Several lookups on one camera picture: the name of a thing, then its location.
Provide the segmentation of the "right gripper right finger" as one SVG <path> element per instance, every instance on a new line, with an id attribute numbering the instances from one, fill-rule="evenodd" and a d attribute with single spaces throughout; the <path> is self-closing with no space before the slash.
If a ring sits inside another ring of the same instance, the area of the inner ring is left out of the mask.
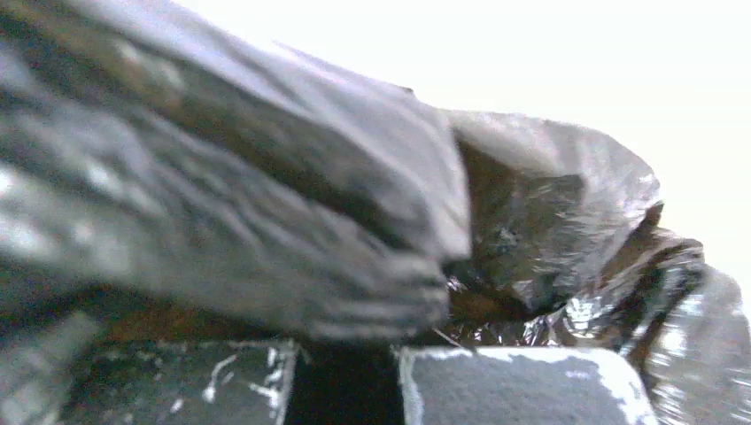
<path id="1" fill-rule="evenodd" d="M 603 349 L 399 349 L 407 424 L 655 425 L 637 372 Z"/>

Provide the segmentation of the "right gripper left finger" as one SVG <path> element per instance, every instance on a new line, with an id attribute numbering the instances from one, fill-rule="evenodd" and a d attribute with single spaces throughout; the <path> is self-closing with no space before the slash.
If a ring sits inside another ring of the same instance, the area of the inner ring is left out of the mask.
<path id="1" fill-rule="evenodd" d="M 99 345 L 64 424 L 282 424 L 297 348 L 280 342 Z"/>

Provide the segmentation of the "black trash bag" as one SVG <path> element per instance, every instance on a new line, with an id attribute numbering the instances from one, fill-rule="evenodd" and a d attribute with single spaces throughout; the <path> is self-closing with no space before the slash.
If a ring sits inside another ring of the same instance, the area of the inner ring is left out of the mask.
<path id="1" fill-rule="evenodd" d="M 282 424 L 407 424 L 399 349 L 603 349 L 750 421 L 738 284 L 600 131 L 446 110 L 170 1 L 1 4 L 1 421 L 103 344 L 297 348 Z"/>

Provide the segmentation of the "white plastic trash bin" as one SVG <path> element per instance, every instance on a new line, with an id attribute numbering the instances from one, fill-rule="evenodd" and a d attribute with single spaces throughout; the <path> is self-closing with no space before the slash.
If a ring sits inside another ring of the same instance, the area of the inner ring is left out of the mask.
<path id="1" fill-rule="evenodd" d="M 601 130 L 662 182 L 663 224 L 750 288 L 747 1 L 190 1 L 447 108 Z"/>

